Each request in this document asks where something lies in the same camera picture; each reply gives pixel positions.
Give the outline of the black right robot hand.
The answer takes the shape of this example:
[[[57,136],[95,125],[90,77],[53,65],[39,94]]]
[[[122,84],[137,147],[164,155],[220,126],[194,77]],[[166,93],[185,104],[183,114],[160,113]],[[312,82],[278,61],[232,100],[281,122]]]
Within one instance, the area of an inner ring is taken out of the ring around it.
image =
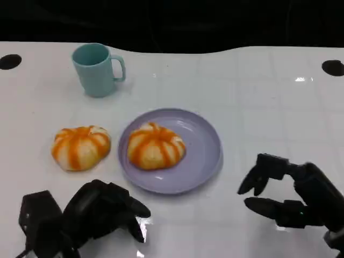
[[[289,175],[301,200],[278,202],[260,198],[269,179]],[[266,153],[257,156],[255,166],[242,181],[238,194],[250,190],[254,196],[244,200],[253,212],[275,221],[279,227],[325,226],[332,232],[343,229],[343,195],[313,163],[293,164],[288,159]]]

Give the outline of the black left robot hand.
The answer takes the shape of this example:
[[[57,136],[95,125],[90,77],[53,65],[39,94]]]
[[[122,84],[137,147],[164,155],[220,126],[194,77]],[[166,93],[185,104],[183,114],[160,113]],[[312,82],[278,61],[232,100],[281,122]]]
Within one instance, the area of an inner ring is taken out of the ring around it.
[[[127,229],[137,242],[143,243],[137,217],[150,216],[149,208],[128,190],[114,183],[93,180],[83,185],[67,204],[62,228],[76,248],[119,228]]]

